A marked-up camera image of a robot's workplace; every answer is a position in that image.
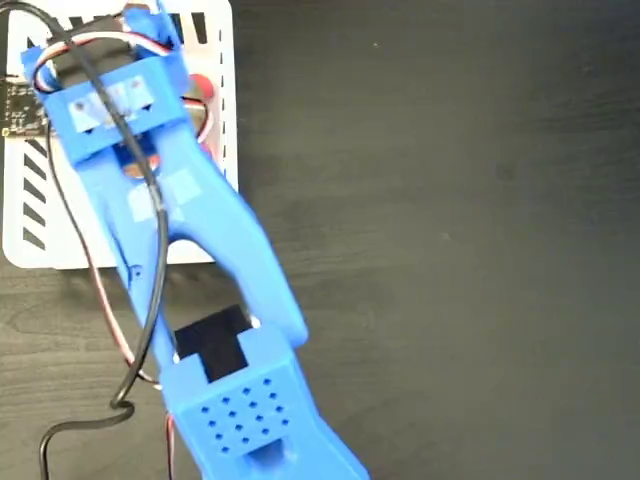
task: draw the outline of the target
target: white platform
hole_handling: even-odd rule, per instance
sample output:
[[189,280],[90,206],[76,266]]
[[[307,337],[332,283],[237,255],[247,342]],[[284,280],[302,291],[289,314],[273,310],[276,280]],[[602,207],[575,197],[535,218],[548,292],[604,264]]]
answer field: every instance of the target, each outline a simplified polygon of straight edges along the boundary
[[[83,22],[95,16],[112,14],[123,6],[122,0],[29,0],[47,10],[70,28],[72,18]],[[179,15],[187,65],[192,73],[210,78],[216,90],[216,128],[210,143],[219,168],[229,183],[238,189],[235,66],[233,24],[227,0],[165,0],[171,13]],[[192,13],[203,13],[206,43],[200,44]],[[27,38],[44,44],[46,28],[36,19],[15,12],[9,21],[7,72],[22,74],[20,52]],[[40,146],[44,139],[38,140]],[[80,243],[67,219],[49,175],[43,148],[21,139],[7,139],[4,154],[4,210],[2,246],[9,261],[22,268],[85,268]],[[70,168],[61,149],[54,146],[54,160],[72,209],[87,236],[99,266],[114,266],[80,180]],[[199,247],[178,242],[169,250],[170,263],[208,262],[211,258]]]

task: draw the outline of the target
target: wire bundle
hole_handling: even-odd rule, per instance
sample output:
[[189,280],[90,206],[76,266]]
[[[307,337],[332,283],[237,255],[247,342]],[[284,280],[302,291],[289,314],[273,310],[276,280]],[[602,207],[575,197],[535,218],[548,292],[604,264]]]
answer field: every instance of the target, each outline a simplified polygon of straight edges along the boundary
[[[107,319],[107,323],[109,325],[109,329],[118,344],[121,352],[124,355],[125,361],[129,365],[127,373],[125,377],[122,379],[118,389],[114,393],[113,397],[109,402],[109,407],[114,410],[116,413],[112,416],[96,419],[96,420],[79,420],[79,421],[69,421],[59,423],[57,425],[52,426],[42,437],[39,448],[39,460],[40,460],[40,478],[41,480],[49,480],[49,463],[47,457],[48,446],[52,440],[52,438],[58,433],[64,431],[71,430],[96,430],[109,428],[114,425],[118,425],[122,422],[125,422],[133,414],[135,413],[135,406],[132,402],[127,400],[127,397],[133,387],[136,379],[142,378],[145,381],[151,382],[159,388],[159,385],[155,380],[153,380],[150,376],[148,376],[142,370],[142,366],[147,358],[149,348],[151,345],[151,338],[153,332],[155,330],[155,326],[157,323],[158,313],[160,311],[161,301],[162,301],[162,293],[164,290],[164,283],[166,277],[166,269],[167,269],[167,255],[169,248],[169,234],[168,234],[168,216],[167,211],[164,206],[162,191],[158,185],[157,179],[153,173],[153,170],[149,164],[149,160],[144,154],[142,147],[139,142],[135,138],[129,124],[126,119],[118,112],[118,109],[110,98],[105,85],[100,79],[98,72],[95,67],[92,65],[91,61],[87,58],[84,51],[80,48],[79,45],[83,43],[87,43],[89,41],[93,41],[98,39],[95,38],[87,38],[86,36],[82,36],[84,34],[76,35],[71,37],[67,31],[62,28],[60,23],[49,15],[44,10],[31,5],[29,3],[19,1],[19,0],[4,0],[0,1],[0,14],[11,11],[22,11],[31,16],[38,18],[42,21],[47,28],[51,31],[52,34],[62,38],[62,41],[56,44],[51,45],[45,51],[43,51],[43,55],[38,60],[38,68],[35,74],[34,82],[36,83],[36,88],[43,87],[43,89],[47,88],[46,82],[42,83],[42,85],[38,85],[42,77],[39,75],[39,70],[41,67],[46,64],[49,60],[54,58],[57,55],[60,55],[66,51],[70,52],[70,54],[74,57],[76,62],[82,68],[84,74],[88,78],[89,82],[91,82],[93,88],[98,94],[98,97],[102,101],[105,106],[105,109],[111,116],[113,123],[116,128],[120,132],[123,138],[123,142],[131,155],[133,156],[138,168],[141,172],[142,178],[146,183],[149,195],[151,196],[151,202],[153,206],[153,210],[157,219],[158,226],[158,258],[155,267],[153,288],[151,293],[151,299],[149,302],[149,309],[147,312],[147,316],[144,322],[144,327],[142,329],[142,334],[138,341],[138,345],[136,347],[135,353],[129,347],[124,334],[117,322],[115,315],[113,314],[113,310],[109,304],[106,291],[104,289],[104,285],[102,284],[102,280],[100,278],[100,274],[98,272],[95,263],[93,262],[93,258],[91,256],[91,252],[89,251],[88,244],[82,231],[76,221],[69,203],[64,197],[64,193],[62,191],[62,187],[60,185],[59,179],[55,172],[55,166],[52,158],[52,148],[51,148],[51,125],[48,125],[47,128],[47,136],[46,136],[46,144],[48,150],[48,158],[49,164],[51,167],[51,171],[53,174],[54,183],[59,193],[61,194],[61,198],[64,204],[64,207],[69,214],[72,225],[80,239],[80,243],[82,244],[82,248],[84,250],[85,255],[87,256],[87,261],[89,263],[90,272],[92,279],[95,283],[98,296],[100,298],[103,311],[105,313],[105,318]],[[146,48],[153,53],[158,55],[166,55],[167,53],[161,51],[158,45],[152,45],[151,43],[146,42],[144,38],[141,38],[140,35],[125,32],[123,35],[126,35],[126,39],[123,41],[131,42],[132,44],[139,45],[140,47]],[[169,477],[173,478],[173,451],[174,451],[174,424],[173,419],[170,416],[167,416],[165,421],[165,430],[167,436],[167,452],[169,454],[168,457],[168,466],[169,466]]]
[[[145,50],[159,56],[165,57],[171,53],[171,49],[167,46],[156,42],[154,39],[135,32],[86,32],[73,35],[71,40],[76,45],[86,45],[96,40],[120,40],[127,43],[132,48],[140,47]],[[43,67],[49,64],[49,70],[54,72],[53,60],[56,57],[68,52],[69,46],[65,42],[56,42],[44,50],[36,61],[36,67],[33,76],[34,88],[42,93],[53,93],[57,90],[55,85],[51,85],[47,82],[47,79],[43,75]],[[197,98],[183,97],[184,105],[187,109],[204,110],[205,119],[198,129],[198,143],[204,143],[211,133],[214,125],[214,116],[207,103]]]

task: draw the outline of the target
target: blue plastic frame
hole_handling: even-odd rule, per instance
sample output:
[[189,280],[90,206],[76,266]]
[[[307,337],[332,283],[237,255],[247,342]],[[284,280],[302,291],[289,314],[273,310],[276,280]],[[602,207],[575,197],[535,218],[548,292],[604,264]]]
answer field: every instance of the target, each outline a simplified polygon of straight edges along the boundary
[[[248,366],[210,383],[198,355],[174,363],[171,330],[161,312],[152,349],[167,409],[205,480],[366,480],[366,470],[322,420],[306,385],[294,349],[307,341],[308,330],[264,230],[197,144],[180,100],[189,85],[180,44],[160,1],[158,7],[159,15],[129,10],[127,20],[134,31],[170,40],[173,52],[101,78],[107,88],[119,89],[114,100],[134,113],[128,120],[132,130],[161,159],[155,173],[170,240],[191,240],[213,256],[262,322],[238,336]],[[33,47],[23,54],[28,78],[40,53]],[[128,160],[122,138],[104,123],[88,82],[38,95],[88,193],[142,324],[158,254],[146,185],[123,173]],[[145,108],[141,98],[150,99]],[[78,102],[91,107],[83,109],[84,123],[74,117]],[[95,125],[88,129],[87,121]]]

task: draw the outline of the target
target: dark wooden table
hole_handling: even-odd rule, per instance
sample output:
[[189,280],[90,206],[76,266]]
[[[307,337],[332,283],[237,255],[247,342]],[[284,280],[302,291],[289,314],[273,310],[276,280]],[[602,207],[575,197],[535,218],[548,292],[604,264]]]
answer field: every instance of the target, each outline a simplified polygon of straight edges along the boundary
[[[242,190],[373,478],[637,479],[637,1],[233,3]],[[0,477],[33,479],[45,427],[104,413],[124,368],[85,273],[3,260],[0,298]],[[176,324],[235,298],[171,269]],[[56,441],[55,479],[164,478],[160,399],[134,397]]]

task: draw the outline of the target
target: perforated blue block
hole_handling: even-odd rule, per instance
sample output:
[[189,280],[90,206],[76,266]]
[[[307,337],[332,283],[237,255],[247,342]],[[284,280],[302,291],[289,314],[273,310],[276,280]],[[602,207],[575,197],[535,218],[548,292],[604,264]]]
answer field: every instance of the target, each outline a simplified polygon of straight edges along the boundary
[[205,480],[365,480],[322,420],[277,328],[239,335],[248,367],[209,383],[197,355],[166,367],[165,402]]

